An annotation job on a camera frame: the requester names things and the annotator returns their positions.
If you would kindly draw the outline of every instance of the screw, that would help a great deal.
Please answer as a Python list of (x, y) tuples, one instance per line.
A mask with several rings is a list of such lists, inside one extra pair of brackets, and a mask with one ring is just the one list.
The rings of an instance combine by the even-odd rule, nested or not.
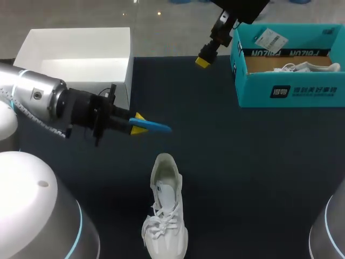
[(42, 94), (40, 92), (36, 92), (36, 93), (33, 94), (33, 98), (35, 100), (41, 100)]

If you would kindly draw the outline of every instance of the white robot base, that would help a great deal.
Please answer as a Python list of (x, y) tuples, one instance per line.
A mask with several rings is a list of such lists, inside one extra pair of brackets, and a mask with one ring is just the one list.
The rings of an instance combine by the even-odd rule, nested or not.
[(96, 228), (45, 162), (3, 152), (0, 168), (0, 258), (99, 258)]

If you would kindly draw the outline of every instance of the cable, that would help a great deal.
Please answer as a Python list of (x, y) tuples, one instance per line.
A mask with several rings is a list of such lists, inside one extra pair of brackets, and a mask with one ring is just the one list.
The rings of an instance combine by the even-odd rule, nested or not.
[(27, 116), (30, 120), (32, 120), (33, 122), (36, 122), (37, 124), (39, 124), (41, 127), (45, 128), (46, 130), (62, 137), (62, 138), (66, 138), (66, 135), (59, 129), (53, 128), (48, 126), (46, 123), (44, 123), (43, 121), (39, 120), (38, 118), (36, 118), (31, 112), (29, 112), (29, 110), (27, 108), (25, 108), (18, 100), (16, 100), (9, 92), (3, 90), (2, 88), (0, 88), (0, 95), (2, 95), (3, 97), (5, 97), (7, 100), (11, 101), (12, 103), (14, 103), (14, 105), (25, 115)]
[(110, 88), (103, 89), (98, 95), (100, 96), (102, 94), (102, 92), (104, 92), (105, 90), (110, 90)]

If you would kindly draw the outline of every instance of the logo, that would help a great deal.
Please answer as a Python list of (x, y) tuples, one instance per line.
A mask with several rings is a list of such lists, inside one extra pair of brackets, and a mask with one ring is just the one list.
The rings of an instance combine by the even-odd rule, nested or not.
[(236, 73), (237, 73), (237, 67), (236, 67), (236, 63), (235, 61), (233, 62), (233, 68), (232, 68), (232, 77), (233, 77), (233, 81), (235, 81), (236, 79)]
[(238, 56), (241, 56), (241, 52), (243, 51), (241, 42), (239, 41), (237, 44), (237, 51), (238, 51)]
[(290, 91), (289, 85), (275, 85), (272, 88), (271, 98), (286, 98)]

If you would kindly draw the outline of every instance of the shoe tongue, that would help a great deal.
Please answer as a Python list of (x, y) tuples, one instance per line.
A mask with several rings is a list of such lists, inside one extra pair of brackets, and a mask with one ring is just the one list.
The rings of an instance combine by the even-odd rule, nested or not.
[(175, 191), (170, 185), (157, 181), (158, 199), (164, 212), (171, 212), (175, 207)]

